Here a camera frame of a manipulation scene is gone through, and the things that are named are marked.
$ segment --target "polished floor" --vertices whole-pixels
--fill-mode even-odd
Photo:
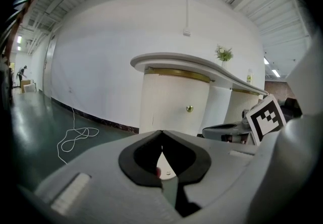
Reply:
[[[13,149],[18,183],[34,191],[43,179],[64,165],[57,155],[57,143],[64,138],[67,129],[73,128],[73,113],[40,92],[17,92],[13,94],[13,99]],[[67,163],[93,146],[132,135],[75,115],[75,128],[81,127],[94,127],[100,133],[95,137],[78,140],[69,153],[60,152]],[[69,132],[67,139],[76,136],[76,132]],[[69,146],[72,143],[66,144],[64,148],[69,149]]]

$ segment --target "hanging cord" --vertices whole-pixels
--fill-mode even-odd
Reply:
[[[188,28],[188,0],[186,0],[186,28]]]
[[[75,132],[77,132],[79,135],[78,135],[78,136],[76,136],[73,140],[67,140],[67,141],[64,141],[64,142],[61,144],[61,150],[62,150],[63,152],[70,152],[70,151],[72,151],[72,150],[73,150],[73,148],[74,148],[74,146],[75,146],[75,141],[80,140],[80,139],[86,139],[87,137],[94,137],[94,136],[96,136],[96,135],[98,135],[98,134],[99,134],[99,130],[98,130],[97,128],[92,128],[92,127],[82,127],[82,128],[75,129],[75,113],[74,113],[74,110],[73,110],[73,108],[72,108],[72,107],[71,107],[71,109],[72,109],[72,111],[73,111],[73,128],[72,128],[72,129],[67,130],[67,131],[66,131],[66,133],[65,133],[65,137],[64,137],[64,139],[63,139],[63,140],[61,140],[61,141],[57,144],[57,153],[58,153],[58,157],[59,157],[59,158],[60,158],[60,160],[61,160],[62,162],[64,162],[65,164],[67,164],[67,163],[66,163],[66,161],[65,161],[65,160],[63,160],[63,159],[60,157],[59,144],[60,144],[60,143],[62,143],[62,142],[66,139],[66,137],[67,137],[67,133],[68,133],[69,131],[75,131]],[[94,134],[94,135],[90,135],[90,129],[97,130],[97,133],[96,133],[96,134]],[[70,141],[71,141],[71,142],[73,142],[73,146],[72,146],[72,148],[70,148],[69,150],[64,150],[64,149],[63,149],[63,145],[64,145],[65,143],[67,143],[67,142],[70,142]]]

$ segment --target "white wall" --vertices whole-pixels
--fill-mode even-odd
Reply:
[[[42,76],[44,71],[44,62],[45,62],[49,39],[50,39],[50,35],[48,35],[42,40],[42,42],[38,45],[35,52],[32,54],[32,58],[31,58],[32,78],[34,82],[36,82],[37,90],[38,89],[43,90]]]
[[[11,52],[10,54],[10,63],[15,63],[16,62],[16,53]]]
[[[228,70],[264,87],[263,50],[257,28],[219,0],[190,0],[191,37],[183,36],[185,0],[89,0],[70,12],[52,63],[52,96],[76,109],[139,126],[142,73],[131,58],[179,52],[215,61],[217,44],[232,47]],[[221,124],[230,90],[210,92],[202,127]]]
[[[26,52],[16,52],[16,59],[15,59],[15,85],[14,86],[19,86],[19,78],[16,78],[18,71],[23,68],[24,66],[27,66],[27,69],[24,71],[24,75],[27,76],[25,78],[24,76],[22,77],[23,80],[30,80],[32,79],[31,76],[31,56],[28,55]]]

